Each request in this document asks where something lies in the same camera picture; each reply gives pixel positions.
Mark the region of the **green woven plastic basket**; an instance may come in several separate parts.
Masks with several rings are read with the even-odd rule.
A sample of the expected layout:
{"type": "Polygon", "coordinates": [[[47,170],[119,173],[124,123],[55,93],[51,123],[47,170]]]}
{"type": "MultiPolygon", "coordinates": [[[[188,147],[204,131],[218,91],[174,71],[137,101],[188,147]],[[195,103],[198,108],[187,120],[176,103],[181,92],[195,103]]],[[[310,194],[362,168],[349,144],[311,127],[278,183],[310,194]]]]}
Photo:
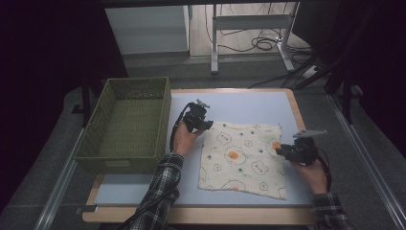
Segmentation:
{"type": "Polygon", "coordinates": [[[166,153],[170,105],[167,78],[109,79],[76,162],[90,173],[153,173],[166,153]]]}

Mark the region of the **person's right hand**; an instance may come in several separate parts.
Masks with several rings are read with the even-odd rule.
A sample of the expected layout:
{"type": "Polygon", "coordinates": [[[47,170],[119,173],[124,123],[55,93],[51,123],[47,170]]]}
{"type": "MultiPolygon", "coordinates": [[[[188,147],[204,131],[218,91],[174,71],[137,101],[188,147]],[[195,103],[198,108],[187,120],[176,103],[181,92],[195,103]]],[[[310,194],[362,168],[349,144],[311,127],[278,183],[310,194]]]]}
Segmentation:
{"type": "Polygon", "coordinates": [[[291,166],[298,171],[314,195],[327,193],[327,176],[319,160],[314,161],[309,166],[291,162],[291,166]]]}

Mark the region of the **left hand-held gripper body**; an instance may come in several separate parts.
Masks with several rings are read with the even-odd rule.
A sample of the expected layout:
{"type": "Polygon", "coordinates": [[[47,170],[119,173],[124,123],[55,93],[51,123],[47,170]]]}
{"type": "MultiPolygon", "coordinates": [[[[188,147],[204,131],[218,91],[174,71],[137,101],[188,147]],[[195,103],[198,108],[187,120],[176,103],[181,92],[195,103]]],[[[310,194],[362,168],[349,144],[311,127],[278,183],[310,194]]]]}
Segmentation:
{"type": "Polygon", "coordinates": [[[189,111],[183,117],[183,122],[187,125],[188,131],[191,132],[191,127],[199,127],[202,121],[206,121],[205,118],[209,106],[197,99],[195,103],[188,103],[186,108],[189,111]]]}

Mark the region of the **cream egg print cloth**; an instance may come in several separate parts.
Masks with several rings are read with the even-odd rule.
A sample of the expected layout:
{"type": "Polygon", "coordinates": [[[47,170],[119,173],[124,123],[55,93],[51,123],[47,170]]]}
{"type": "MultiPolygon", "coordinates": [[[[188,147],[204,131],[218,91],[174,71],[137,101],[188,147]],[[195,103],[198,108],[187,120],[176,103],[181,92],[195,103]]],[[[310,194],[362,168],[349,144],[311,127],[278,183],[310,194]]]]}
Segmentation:
{"type": "Polygon", "coordinates": [[[215,122],[203,138],[198,187],[287,199],[282,128],[215,122]]]}

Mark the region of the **white metal desk frame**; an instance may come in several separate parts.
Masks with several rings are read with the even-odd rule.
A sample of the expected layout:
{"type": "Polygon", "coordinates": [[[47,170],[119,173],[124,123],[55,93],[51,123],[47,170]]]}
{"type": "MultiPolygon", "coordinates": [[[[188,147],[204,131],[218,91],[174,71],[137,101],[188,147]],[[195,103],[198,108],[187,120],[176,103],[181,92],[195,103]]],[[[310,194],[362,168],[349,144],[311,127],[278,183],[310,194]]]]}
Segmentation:
{"type": "Polygon", "coordinates": [[[245,31],[258,31],[259,34],[251,40],[251,48],[239,50],[225,45],[223,45],[223,48],[240,53],[248,52],[253,49],[260,49],[262,51],[265,51],[265,48],[261,47],[260,44],[263,43],[266,39],[269,39],[274,43],[274,45],[270,47],[270,50],[272,50],[274,47],[278,49],[286,71],[288,73],[292,73],[295,68],[287,53],[287,41],[293,28],[298,7],[299,3],[295,2],[289,13],[218,15],[216,4],[214,4],[212,17],[212,34],[209,35],[210,41],[212,43],[211,72],[213,74],[216,74],[218,72],[218,33],[220,33],[221,31],[228,31],[229,34],[235,34],[245,31]]]}

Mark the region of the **black metal stand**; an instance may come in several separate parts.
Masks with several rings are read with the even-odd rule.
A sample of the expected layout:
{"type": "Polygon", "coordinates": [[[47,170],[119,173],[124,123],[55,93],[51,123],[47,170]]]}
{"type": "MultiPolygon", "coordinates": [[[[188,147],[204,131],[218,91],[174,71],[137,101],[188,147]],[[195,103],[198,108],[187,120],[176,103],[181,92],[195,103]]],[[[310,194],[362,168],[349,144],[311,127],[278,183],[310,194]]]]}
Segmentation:
{"type": "Polygon", "coordinates": [[[81,104],[76,104],[72,114],[82,114],[82,126],[86,127],[92,115],[90,93],[98,98],[103,90],[103,84],[99,77],[83,75],[80,81],[81,104]]]}
{"type": "Polygon", "coordinates": [[[324,86],[327,94],[335,94],[339,88],[342,88],[342,114],[346,121],[351,125],[350,103],[353,98],[359,99],[359,96],[352,95],[352,72],[345,63],[338,62],[331,66],[331,75],[324,86]]]}

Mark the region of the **light blue foam mat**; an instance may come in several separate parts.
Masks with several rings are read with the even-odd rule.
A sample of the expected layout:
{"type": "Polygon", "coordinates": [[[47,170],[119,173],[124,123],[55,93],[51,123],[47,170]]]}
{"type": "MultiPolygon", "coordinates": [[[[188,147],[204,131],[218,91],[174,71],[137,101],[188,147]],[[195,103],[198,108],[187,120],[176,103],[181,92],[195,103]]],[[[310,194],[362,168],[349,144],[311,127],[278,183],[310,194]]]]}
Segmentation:
{"type": "MultiPolygon", "coordinates": [[[[282,144],[291,145],[294,141],[293,135],[303,129],[302,118],[294,114],[291,100],[283,91],[174,93],[171,96],[169,126],[174,125],[187,103],[197,99],[209,106],[206,118],[214,123],[280,126],[282,144]]],[[[310,204],[311,192],[284,157],[282,159],[286,200],[237,191],[208,191],[199,188],[200,158],[205,132],[196,140],[184,159],[178,184],[180,196],[174,203],[176,207],[299,207],[310,204]]]]}

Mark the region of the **white power strip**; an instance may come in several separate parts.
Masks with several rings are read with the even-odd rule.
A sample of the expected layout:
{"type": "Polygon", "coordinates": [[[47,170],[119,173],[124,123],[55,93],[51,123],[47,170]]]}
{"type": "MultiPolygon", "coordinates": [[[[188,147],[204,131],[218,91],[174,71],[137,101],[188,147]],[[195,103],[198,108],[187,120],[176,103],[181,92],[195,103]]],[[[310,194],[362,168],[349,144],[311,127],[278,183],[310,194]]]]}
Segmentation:
{"type": "Polygon", "coordinates": [[[312,77],[314,74],[316,74],[320,70],[319,66],[312,65],[309,67],[304,73],[303,73],[303,78],[308,79],[312,77]]]}

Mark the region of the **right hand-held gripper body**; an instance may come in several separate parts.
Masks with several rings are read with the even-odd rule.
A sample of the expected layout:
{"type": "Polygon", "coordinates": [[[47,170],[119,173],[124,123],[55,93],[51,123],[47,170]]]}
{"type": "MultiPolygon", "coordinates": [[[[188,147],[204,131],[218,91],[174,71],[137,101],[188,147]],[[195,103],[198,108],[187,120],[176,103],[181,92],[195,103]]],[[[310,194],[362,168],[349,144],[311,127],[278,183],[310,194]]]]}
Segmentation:
{"type": "Polygon", "coordinates": [[[318,157],[318,149],[314,136],[327,134],[326,130],[301,130],[293,135],[295,138],[286,159],[300,163],[303,166],[311,165],[318,157]]]}

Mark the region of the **person's left hand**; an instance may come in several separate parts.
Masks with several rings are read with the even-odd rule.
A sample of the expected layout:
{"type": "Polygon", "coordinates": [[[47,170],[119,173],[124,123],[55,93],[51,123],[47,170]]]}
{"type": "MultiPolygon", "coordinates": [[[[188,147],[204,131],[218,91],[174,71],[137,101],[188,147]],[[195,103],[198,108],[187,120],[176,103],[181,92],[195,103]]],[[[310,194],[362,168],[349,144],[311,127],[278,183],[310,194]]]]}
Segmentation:
{"type": "Polygon", "coordinates": [[[186,155],[202,133],[203,130],[189,132],[187,125],[180,122],[173,137],[171,152],[186,155]]]}

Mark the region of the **white cabinet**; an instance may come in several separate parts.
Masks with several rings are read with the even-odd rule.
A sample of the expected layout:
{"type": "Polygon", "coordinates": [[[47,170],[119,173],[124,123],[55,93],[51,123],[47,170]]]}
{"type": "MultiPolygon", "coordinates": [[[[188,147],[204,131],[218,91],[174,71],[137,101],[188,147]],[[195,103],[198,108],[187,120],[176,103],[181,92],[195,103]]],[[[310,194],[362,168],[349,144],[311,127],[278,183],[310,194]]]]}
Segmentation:
{"type": "Polygon", "coordinates": [[[187,6],[106,9],[122,55],[187,52],[187,6]]]}

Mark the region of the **metal floor rail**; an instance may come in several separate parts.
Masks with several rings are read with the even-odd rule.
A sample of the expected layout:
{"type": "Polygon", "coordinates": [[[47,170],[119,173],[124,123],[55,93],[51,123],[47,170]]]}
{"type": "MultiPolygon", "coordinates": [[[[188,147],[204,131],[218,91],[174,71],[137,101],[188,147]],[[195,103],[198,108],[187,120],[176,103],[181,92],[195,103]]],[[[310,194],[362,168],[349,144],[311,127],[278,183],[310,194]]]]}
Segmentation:
{"type": "Polygon", "coordinates": [[[395,223],[396,229],[406,230],[406,212],[400,205],[395,193],[389,187],[381,172],[374,164],[370,153],[362,142],[354,126],[351,125],[343,115],[342,106],[340,105],[339,101],[331,95],[327,95],[327,99],[331,104],[340,125],[350,139],[350,142],[353,145],[355,152],[358,155],[358,158],[360,159],[361,164],[363,165],[373,186],[378,192],[384,206],[395,223]]]}
{"type": "Polygon", "coordinates": [[[68,154],[68,157],[62,167],[62,170],[56,180],[56,183],[37,219],[37,222],[34,226],[34,230],[50,230],[52,223],[55,219],[59,205],[61,204],[62,199],[64,198],[71,178],[74,174],[74,171],[77,167],[77,163],[74,159],[78,149],[79,143],[82,139],[84,129],[79,133],[79,136],[68,154]]]}

